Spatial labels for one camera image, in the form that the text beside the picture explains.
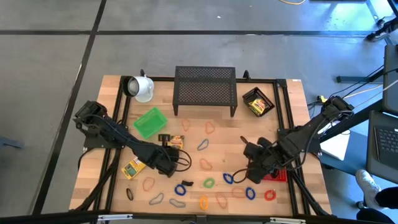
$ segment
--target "red rubber band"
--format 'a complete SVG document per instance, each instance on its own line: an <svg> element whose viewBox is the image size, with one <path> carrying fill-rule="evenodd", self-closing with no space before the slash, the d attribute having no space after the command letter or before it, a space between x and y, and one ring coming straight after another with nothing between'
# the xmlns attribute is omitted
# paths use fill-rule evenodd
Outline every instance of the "red rubber band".
<svg viewBox="0 0 398 224"><path fill-rule="evenodd" d="M145 189L145 182L147 182L147 180L152 180L152 185L149 186L149 188ZM152 177L147 177L145 178L145 180L142 182L142 189L144 189L146 192L149 191L150 189L152 189L155 185L155 179L153 179Z"/></svg>
<svg viewBox="0 0 398 224"><path fill-rule="evenodd" d="M218 200L219 197L223 197L223 198L225 199L225 206L222 206L222 205L221 205L220 201ZM217 200L218 205L219 205L222 209L226 209L226 207L228 207L228 200L227 200L226 197L225 197L223 194L221 194L220 192L217 192L217 193L216 193L216 200Z"/></svg>
<svg viewBox="0 0 398 224"><path fill-rule="evenodd" d="M209 125L213 127L213 129L212 129L211 131L208 130L208 126L209 126ZM216 131L216 126L214 126L214 124L211 123L210 121L207 121L207 122L206 122L206 125L205 125L205 132L206 132L206 134L211 134L211 133L213 133L214 131Z"/></svg>
<svg viewBox="0 0 398 224"><path fill-rule="evenodd" d="M206 162L207 165L210 166L210 168L205 168L205 167L203 166L203 162ZM204 159L204 158L200 158L199 163L200 163L200 168L202 168L203 170L212 170L212 168L213 168L213 166L211 165L211 163L209 163L209 162L208 162L206 159Z"/></svg>
<svg viewBox="0 0 398 224"><path fill-rule="evenodd" d="M236 195L236 193L237 193L236 190L241 191L242 196L237 196L237 195ZM235 197L235 198L245 198L245 197L246 197L246 196L245 196L245 191L244 191L244 189L241 188L241 187L234 187L234 188L232 189L231 193L232 193L232 196Z"/></svg>
<svg viewBox="0 0 398 224"><path fill-rule="evenodd" d="M189 127L191 126L191 122L188 119L182 119L181 120L181 125L184 131L188 131Z"/></svg>
<svg viewBox="0 0 398 224"><path fill-rule="evenodd" d="M276 198L276 191L275 190L267 190L266 193L264 194L264 198L267 201L274 200Z"/></svg>

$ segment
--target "orange rubber band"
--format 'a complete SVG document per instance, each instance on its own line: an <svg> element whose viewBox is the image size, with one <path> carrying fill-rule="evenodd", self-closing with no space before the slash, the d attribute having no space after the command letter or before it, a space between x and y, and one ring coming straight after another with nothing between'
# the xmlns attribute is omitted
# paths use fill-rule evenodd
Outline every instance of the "orange rubber band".
<svg viewBox="0 0 398 224"><path fill-rule="evenodd" d="M149 188L145 189L145 182L147 182L147 180L152 180L152 185L149 186ZM145 178L145 180L142 182L142 189L144 189L146 192L149 191L150 189L152 189L155 185L155 179L153 179L152 177L147 177Z"/></svg>
<svg viewBox="0 0 398 224"><path fill-rule="evenodd" d="M213 127L213 129L212 129L211 131L208 130L209 125ZM206 134L211 134L211 133L213 133L215 130L216 130L216 126L214 126L214 124L211 123L210 121L207 121L206 124L205 124L205 132L206 132Z"/></svg>
<svg viewBox="0 0 398 224"><path fill-rule="evenodd" d="M241 187L234 187L231 192L232 192L232 196L233 197L236 197L236 198L245 198L246 197L245 196L245 191Z"/></svg>
<svg viewBox="0 0 398 224"><path fill-rule="evenodd" d="M191 126L191 122L188 119L182 119L181 120L181 125L184 131L188 131L189 127Z"/></svg>
<svg viewBox="0 0 398 224"><path fill-rule="evenodd" d="M206 162L206 164L210 167L210 168L206 168L203 166L203 163ZM202 168L203 170L212 170L213 166L211 165L211 163L209 163L206 159L204 158L200 158L199 160L199 164L200 164L200 168Z"/></svg>
<svg viewBox="0 0 398 224"><path fill-rule="evenodd" d="M225 199L225 206L222 206L222 205L221 205L220 201L218 200L219 197L223 197L223 198ZM219 205L222 209L226 209L226 207L228 207L228 200L226 199L226 197L225 197L222 193L220 193L220 192L217 192L217 193L216 193L216 200L217 200L218 205Z"/></svg>
<svg viewBox="0 0 398 224"><path fill-rule="evenodd" d="M207 209L209 208L209 198L208 198L207 196L202 196L202 197L200 197L199 205L200 205L200 208L201 208L202 210L204 210L204 211L207 210Z"/></svg>

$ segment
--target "laptop keyboard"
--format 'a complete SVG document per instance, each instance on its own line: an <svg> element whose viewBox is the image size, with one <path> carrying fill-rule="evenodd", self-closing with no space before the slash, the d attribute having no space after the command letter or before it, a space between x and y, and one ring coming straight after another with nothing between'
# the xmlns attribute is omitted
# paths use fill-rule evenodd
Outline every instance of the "laptop keyboard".
<svg viewBox="0 0 398 224"><path fill-rule="evenodd" d="M376 127L376 134L380 151L398 154L398 129Z"/></svg>

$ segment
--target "red tray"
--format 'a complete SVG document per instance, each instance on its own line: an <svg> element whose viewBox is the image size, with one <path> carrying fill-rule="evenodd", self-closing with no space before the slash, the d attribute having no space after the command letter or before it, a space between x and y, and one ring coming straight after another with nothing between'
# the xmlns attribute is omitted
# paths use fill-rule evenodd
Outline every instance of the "red tray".
<svg viewBox="0 0 398 224"><path fill-rule="evenodd" d="M279 181L279 182L286 182L287 181L287 176L286 176L286 170L280 170L278 171L278 176L276 178L272 178L270 174L267 174L263 180L272 180L272 181Z"/></svg>

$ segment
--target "green rubber band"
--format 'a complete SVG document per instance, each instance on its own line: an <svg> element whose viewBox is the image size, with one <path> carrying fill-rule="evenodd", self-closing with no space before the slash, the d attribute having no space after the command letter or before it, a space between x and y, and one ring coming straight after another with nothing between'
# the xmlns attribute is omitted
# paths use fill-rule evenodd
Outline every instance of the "green rubber band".
<svg viewBox="0 0 398 224"><path fill-rule="evenodd" d="M215 181L213 178L210 177L210 178L207 178L207 179L204 181L203 186L206 187L206 188L212 188L212 187L214 186L215 182L216 182L216 181Z"/></svg>

